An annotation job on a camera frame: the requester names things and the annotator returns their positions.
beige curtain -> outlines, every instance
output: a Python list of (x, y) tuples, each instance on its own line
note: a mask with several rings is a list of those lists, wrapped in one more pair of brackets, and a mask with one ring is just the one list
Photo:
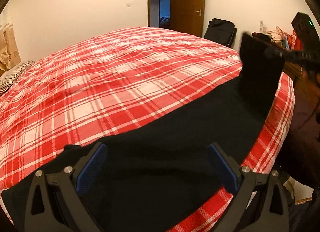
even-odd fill
[(7, 71), (19, 64), (20, 61), (11, 18), (4, 8), (0, 15), (0, 70)]

brown door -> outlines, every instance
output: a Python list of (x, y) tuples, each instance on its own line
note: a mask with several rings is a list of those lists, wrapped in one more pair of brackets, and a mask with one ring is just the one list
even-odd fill
[(204, 0), (171, 0), (170, 28), (202, 37)]

red plaid bedsheet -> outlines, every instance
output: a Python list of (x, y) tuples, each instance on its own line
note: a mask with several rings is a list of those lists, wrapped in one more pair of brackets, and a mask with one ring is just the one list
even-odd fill
[[(43, 58), (0, 97), (0, 190), (52, 160), (64, 145), (84, 146), (141, 127), (240, 70), (236, 51), (159, 28), (114, 31)], [(270, 172), (293, 104), (292, 81), (282, 74), (263, 130), (244, 161), (252, 170)], [(210, 230), (230, 200), (220, 189), (170, 231)]]

silver bolt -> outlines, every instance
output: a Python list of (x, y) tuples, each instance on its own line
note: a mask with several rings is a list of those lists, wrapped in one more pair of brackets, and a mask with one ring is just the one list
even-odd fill
[(73, 169), (72, 169), (71, 166), (67, 166), (67, 167), (64, 168), (64, 172), (65, 172), (65, 173), (70, 173), (70, 172), (72, 172), (72, 170), (73, 170)]
[(278, 176), (279, 176), (279, 172), (276, 171), (276, 170), (273, 170), (273, 171), (271, 172), (271, 174), (272, 174), (273, 176), (275, 176), (275, 177), (278, 177)]
[(241, 167), (241, 170), (242, 170), (244, 173), (250, 172), (250, 168), (249, 168), (248, 166), (242, 166), (242, 167)]
[(36, 176), (37, 177), (40, 177), (42, 175), (43, 171), (39, 170), (39, 171), (36, 171)]

black suitcase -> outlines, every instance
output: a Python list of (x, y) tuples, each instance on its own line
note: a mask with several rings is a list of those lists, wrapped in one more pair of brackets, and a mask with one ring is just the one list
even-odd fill
[(231, 48), (237, 28), (233, 22), (214, 18), (209, 22), (204, 38)]

